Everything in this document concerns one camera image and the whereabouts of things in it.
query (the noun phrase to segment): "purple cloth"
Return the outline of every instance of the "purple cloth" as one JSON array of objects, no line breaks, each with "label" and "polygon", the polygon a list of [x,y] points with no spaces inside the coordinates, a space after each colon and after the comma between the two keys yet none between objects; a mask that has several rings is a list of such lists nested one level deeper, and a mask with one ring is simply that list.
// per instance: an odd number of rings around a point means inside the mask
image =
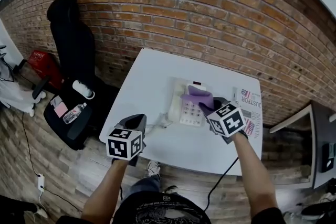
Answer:
[{"label": "purple cloth", "polygon": [[208,91],[200,90],[194,86],[188,86],[189,94],[181,95],[183,100],[191,101],[194,104],[205,104],[207,107],[214,109],[214,97],[212,93]]}]

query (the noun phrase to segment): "black office chair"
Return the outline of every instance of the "black office chair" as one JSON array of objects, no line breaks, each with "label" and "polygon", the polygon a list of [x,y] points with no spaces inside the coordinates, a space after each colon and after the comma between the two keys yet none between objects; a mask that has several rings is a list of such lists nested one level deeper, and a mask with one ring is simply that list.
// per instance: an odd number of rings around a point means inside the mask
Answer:
[{"label": "black office chair", "polygon": [[[62,74],[67,78],[59,91],[68,110],[78,104],[87,106],[70,124],[59,118],[49,103],[44,117],[52,130],[73,150],[83,148],[89,135],[99,134],[119,89],[106,85],[95,76],[95,39],[90,28],[79,20],[77,0],[55,0],[47,13],[52,35],[55,40]],[[72,88],[79,80],[95,92],[88,100]],[[33,92],[37,97],[48,79],[43,80]]]}]

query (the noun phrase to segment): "chair backrest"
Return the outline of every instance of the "chair backrest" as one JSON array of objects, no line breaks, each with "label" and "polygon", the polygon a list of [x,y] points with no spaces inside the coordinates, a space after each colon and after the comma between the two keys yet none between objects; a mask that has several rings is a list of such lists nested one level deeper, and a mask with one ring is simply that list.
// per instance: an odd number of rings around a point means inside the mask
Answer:
[{"label": "chair backrest", "polygon": [[77,0],[55,0],[47,13],[63,74],[93,88],[95,39],[79,20]]}]

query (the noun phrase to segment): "black t-shirt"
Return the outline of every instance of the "black t-shirt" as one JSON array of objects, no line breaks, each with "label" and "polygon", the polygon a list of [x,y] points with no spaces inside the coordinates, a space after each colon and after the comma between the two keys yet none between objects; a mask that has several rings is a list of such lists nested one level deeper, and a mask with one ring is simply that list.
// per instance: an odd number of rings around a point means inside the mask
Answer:
[{"label": "black t-shirt", "polygon": [[[79,219],[61,217],[57,224],[85,224]],[[278,208],[266,209],[252,219],[252,224],[285,224]],[[206,213],[188,199],[175,195],[141,191],[122,202],[112,224],[210,224]]]}]

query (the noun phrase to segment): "white telephone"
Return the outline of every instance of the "white telephone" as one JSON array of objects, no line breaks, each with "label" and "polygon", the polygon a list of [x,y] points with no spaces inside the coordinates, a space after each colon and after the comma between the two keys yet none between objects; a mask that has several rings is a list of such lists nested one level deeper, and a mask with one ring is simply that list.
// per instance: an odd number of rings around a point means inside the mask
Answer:
[{"label": "white telephone", "polygon": [[191,126],[200,127],[205,122],[205,117],[198,105],[190,101],[182,100],[181,95],[189,94],[188,86],[192,85],[200,90],[206,90],[198,82],[191,82],[187,80],[176,80],[174,85],[174,92],[172,103],[168,111],[168,119],[174,123],[181,123]]}]

